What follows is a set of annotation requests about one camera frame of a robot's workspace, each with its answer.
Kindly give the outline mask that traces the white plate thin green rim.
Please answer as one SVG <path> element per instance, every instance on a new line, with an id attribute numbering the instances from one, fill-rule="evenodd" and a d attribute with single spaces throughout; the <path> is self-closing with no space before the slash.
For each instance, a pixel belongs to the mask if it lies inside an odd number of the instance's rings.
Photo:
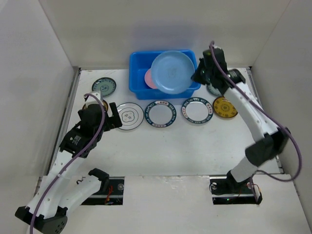
<path id="1" fill-rule="evenodd" d="M 126 102 L 117 107 L 117 111 L 122 123 L 119 129 L 130 131 L 136 129 L 144 119 L 143 109 L 136 103 Z"/>

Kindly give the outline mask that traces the light blue plastic plate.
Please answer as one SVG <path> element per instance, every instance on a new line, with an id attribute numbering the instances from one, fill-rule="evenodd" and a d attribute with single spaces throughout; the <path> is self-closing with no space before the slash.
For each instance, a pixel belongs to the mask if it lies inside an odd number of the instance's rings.
<path id="1" fill-rule="evenodd" d="M 165 51 L 158 55 L 151 65 L 154 85 L 166 94 L 180 94 L 191 85 L 195 72 L 192 60 L 180 51 Z"/>

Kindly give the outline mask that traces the pink plastic plate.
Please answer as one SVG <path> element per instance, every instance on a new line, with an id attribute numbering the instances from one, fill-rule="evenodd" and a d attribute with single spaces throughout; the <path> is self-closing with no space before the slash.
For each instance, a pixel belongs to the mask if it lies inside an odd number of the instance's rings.
<path id="1" fill-rule="evenodd" d="M 157 89 L 157 87 L 155 86 L 155 84 L 153 83 L 152 80 L 152 73 L 151 73 L 151 69 L 148 69 L 144 75 L 144 81 L 147 84 L 148 87 L 150 87 L 151 89 Z"/>

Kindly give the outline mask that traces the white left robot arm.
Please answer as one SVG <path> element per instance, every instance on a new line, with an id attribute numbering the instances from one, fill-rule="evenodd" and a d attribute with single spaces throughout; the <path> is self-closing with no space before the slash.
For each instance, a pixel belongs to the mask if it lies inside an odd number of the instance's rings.
<path id="1" fill-rule="evenodd" d="M 94 168 L 73 190 L 66 190 L 103 133 L 122 126 L 116 104 L 112 102 L 109 106 L 111 116 L 102 104 L 85 104 L 79 110 L 80 121 L 64 136 L 46 179 L 33 199 L 26 206 L 18 207 L 15 216 L 29 225 L 31 234 L 34 230 L 42 234 L 61 233 L 70 212 L 92 194 L 109 189 L 109 174 Z"/>

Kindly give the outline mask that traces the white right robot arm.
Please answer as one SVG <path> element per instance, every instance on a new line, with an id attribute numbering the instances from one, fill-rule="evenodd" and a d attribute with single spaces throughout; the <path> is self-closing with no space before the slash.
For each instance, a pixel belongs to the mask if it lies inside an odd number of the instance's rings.
<path id="1" fill-rule="evenodd" d="M 228 171 L 225 180 L 217 184 L 217 188 L 224 193 L 236 193 L 260 166 L 283 151 L 289 131 L 283 131 L 262 113 L 244 76 L 237 69 L 227 69 L 222 49 L 205 50 L 191 79 L 217 89 L 234 106 L 252 134 L 254 144 L 245 149 L 243 159 Z"/>

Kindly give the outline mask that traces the blue plastic bin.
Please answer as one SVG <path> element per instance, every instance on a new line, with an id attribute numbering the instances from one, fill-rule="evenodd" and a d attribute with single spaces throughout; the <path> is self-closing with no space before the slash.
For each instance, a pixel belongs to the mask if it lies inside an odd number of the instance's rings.
<path id="1" fill-rule="evenodd" d="M 149 99 L 173 99 L 173 98 L 190 98 L 194 91 L 198 90 L 201 85 L 193 82 L 192 85 L 183 93 L 166 94 L 158 89 L 150 88 L 145 80 L 145 74 L 151 68 L 155 58 L 164 51 L 139 51 L 133 52 L 129 60 L 129 90 L 136 95 L 139 100 Z"/>

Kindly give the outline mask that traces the yellow patterned plate left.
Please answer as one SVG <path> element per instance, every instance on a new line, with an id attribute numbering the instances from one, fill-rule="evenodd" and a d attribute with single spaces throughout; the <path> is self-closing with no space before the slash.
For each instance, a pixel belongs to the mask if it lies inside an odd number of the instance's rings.
<path id="1" fill-rule="evenodd" d="M 109 110 L 109 105 L 108 105 L 108 103 L 104 99 L 102 100 L 102 104 L 104 106 L 105 111 L 108 111 Z M 85 110 L 86 108 L 87 108 L 87 106 L 86 106 L 86 104 L 84 104 L 82 109 Z"/>

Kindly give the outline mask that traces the yellow patterned plate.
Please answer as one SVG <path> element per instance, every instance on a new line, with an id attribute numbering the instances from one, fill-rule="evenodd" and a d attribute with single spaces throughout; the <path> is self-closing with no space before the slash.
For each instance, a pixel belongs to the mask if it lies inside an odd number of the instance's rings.
<path id="1" fill-rule="evenodd" d="M 108 103 L 104 99 L 102 100 L 102 104 L 104 106 L 105 111 L 108 111 L 109 110 L 109 105 L 108 105 Z M 87 106 L 86 106 L 86 104 L 84 104 L 82 109 L 85 110 L 86 108 L 87 108 Z"/>
<path id="2" fill-rule="evenodd" d="M 224 119 L 231 119 L 238 115 L 235 107 L 224 97 L 217 97 L 213 101 L 214 113 Z"/>

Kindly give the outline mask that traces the celadon blue pattern plate left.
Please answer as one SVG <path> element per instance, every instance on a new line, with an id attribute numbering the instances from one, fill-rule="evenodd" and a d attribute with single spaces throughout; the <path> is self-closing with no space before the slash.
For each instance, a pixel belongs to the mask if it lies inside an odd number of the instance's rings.
<path id="1" fill-rule="evenodd" d="M 92 91 L 99 91 L 102 98 L 111 95 L 116 88 L 116 82 L 109 77 L 99 78 L 92 85 Z"/>

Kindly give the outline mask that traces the celadon blue pattern plate right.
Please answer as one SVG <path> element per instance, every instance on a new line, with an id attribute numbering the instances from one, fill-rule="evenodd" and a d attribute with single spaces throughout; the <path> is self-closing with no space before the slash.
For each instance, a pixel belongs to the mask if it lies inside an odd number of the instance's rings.
<path id="1" fill-rule="evenodd" d="M 212 86 L 212 84 L 207 85 L 207 90 L 215 97 L 222 97 L 223 95 Z"/>

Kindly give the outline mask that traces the green rim plate right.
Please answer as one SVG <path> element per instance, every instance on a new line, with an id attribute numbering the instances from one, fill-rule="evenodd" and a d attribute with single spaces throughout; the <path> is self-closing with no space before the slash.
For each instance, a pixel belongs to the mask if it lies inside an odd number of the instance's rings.
<path id="1" fill-rule="evenodd" d="M 186 99 L 181 106 L 181 111 L 184 118 L 192 124 L 205 124 L 214 115 L 212 105 L 200 97 Z"/>

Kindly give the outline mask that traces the yellow patterned plate right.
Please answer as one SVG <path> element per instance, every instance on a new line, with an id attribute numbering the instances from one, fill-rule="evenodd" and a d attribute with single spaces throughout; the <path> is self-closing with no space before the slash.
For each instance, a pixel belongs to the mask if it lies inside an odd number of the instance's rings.
<path id="1" fill-rule="evenodd" d="M 235 107 L 224 97 L 217 97 L 213 101 L 214 113 L 224 119 L 231 119 L 238 115 Z"/>

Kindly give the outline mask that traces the green rim plate left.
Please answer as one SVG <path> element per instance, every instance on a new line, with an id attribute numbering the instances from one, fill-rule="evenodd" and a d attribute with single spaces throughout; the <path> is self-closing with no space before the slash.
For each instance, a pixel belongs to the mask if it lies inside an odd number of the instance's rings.
<path id="1" fill-rule="evenodd" d="M 144 110 L 145 120 L 156 128 L 169 127 L 176 120 L 176 116 L 176 108 L 164 100 L 153 101 Z"/>

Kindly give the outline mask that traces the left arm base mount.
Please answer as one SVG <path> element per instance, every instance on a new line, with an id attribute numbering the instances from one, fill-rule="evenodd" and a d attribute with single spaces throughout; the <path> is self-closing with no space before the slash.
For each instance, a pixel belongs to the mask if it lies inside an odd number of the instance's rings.
<path id="1" fill-rule="evenodd" d="M 97 177 L 100 182 L 100 188 L 96 193 L 89 196 L 81 205 L 123 205 L 123 193 L 125 177 L 109 177 L 109 174 L 94 168 L 89 176 Z"/>

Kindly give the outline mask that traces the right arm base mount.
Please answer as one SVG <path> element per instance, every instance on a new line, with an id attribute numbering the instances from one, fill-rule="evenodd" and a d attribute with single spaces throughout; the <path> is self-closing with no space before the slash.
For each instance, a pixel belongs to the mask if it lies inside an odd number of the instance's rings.
<path id="1" fill-rule="evenodd" d="M 226 175 L 211 176 L 209 190 L 214 205 L 260 205 L 262 192 L 253 177 L 242 182 L 236 182 L 228 172 Z"/>

